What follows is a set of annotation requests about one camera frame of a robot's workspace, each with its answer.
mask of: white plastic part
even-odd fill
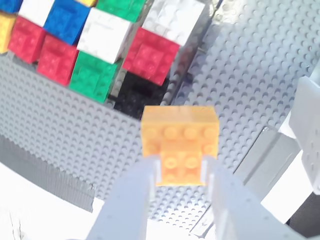
[[[213,166],[212,208],[217,240],[304,240],[279,222],[225,167]]]
[[[303,76],[299,79],[289,125],[296,136],[302,150],[305,149],[314,121],[320,110],[320,87],[310,78]]]
[[[157,157],[136,163],[114,184],[87,240],[145,240],[149,202],[155,196]]]
[[[204,7],[197,0],[155,0],[142,27],[184,46]]]
[[[132,26],[127,20],[92,7],[77,49],[113,64],[121,56]]]
[[[320,195],[320,115],[313,119],[306,145],[303,150],[302,164],[313,187],[313,192]]]
[[[23,0],[19,15],[43,27],[55,0]]]

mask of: green lego brick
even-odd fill
[[[114,64],[80,51],[69,88],[99,103],[104,103],[112,90],[121,61]]]
[[[147,0],[99,0],[96,8],[135,23],[146,1]]]

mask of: stack of lego bricks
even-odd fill
[[[140,119],[145,105],[161,103],[171,65],[204,6],[197,0],[151,6],[146,0],[0,0],[0,54],[10,50],[99,103],[123,68],[128,73],[114,108]]]

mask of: red lego brick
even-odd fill
[[[139,27],[123,68],[162,86],[178,50],[175,42]]]
[[[18,16],[11,34],[8,48],[28,64],[32,64],[40,57],[41,48],[44,44],[46,31]]]
[[[79,51],[51,35],[44,40],[37,71],[49,79],[67,86]]]

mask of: gray lego baseplate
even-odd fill
[[[315,0],[225,0],[217,11],[204,51],[191,65],[184,104],[215,106],[218,158],[232,171],[265,124],[281,125],[297,80],[316,65],[319,12]],[[173,84],[164,105],[180,86]],[[138,121],[39,76],[9,54],[0,56],[0,134],[93,184],[101,199],[142,157]],[[150,217],[190,230],[209,205],[203,187],[159,187]]]
[[[265,125],[280,127],[317,64],[319,11],[315,0],[225,0],[216,12],[184,104],[215,106],[218,159],[232,171]]]

